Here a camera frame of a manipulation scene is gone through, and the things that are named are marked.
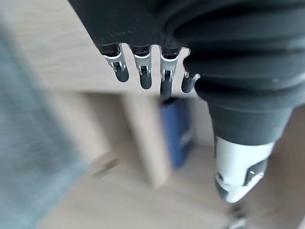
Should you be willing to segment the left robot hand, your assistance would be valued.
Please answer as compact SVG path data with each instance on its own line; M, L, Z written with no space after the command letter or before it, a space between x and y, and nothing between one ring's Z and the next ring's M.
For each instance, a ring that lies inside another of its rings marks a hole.
M208 104L215 184L235 203L263 178L293 110L305 102L302 0L72 0L70 5L118 80L128 80L121 43L137 60L144 88L149 47L161 48L161 95L171 95L174 63L182 90Z

